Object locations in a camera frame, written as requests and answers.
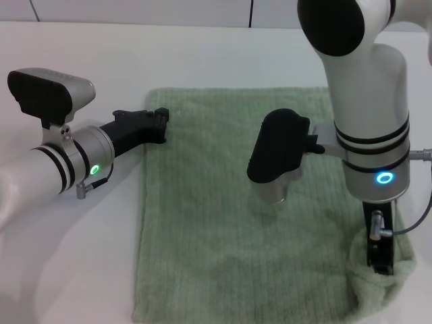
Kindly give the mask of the light green textured towel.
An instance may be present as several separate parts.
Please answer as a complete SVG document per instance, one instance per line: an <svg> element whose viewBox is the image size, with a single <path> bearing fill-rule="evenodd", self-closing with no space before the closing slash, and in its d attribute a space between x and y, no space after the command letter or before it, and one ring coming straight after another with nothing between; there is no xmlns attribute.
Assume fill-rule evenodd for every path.
<svg viewBox="0 0 432 324"><path fill-rule="evenodd" d="M362 206L337 159L307 157L277 205L246 175L266 114L328 121L325 88L159 88L146 104L168 108L169 125L146 148L135 323L355 324L398 295L416 265L410 240L396 240L393 276L367 265Z"/></svg>

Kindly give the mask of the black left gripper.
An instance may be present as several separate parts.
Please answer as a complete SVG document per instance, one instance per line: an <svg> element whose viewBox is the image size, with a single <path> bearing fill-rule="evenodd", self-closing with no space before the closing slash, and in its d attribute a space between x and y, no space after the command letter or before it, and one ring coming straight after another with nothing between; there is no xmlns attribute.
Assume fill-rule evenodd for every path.
<svg viewBox="0 0 432 324"><path fill-rule="evenodd" d="M146 144L166 142L166 123L169 121L169 109L160 107L155 111L113 112L114 120L100 127L112 142L115 157L135 147Z"/></svg>

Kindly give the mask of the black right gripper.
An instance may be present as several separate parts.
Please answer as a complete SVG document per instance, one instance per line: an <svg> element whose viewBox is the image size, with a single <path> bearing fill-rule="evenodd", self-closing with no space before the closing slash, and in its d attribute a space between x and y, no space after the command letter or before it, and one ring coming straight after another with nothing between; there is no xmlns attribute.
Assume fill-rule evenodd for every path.
<svg viewBox="0 0 432 324"><path fill-rule="evenodd" d="M394 213L391 202L362 203L367 237L367 265L375 273L394 274Z"/></svg>

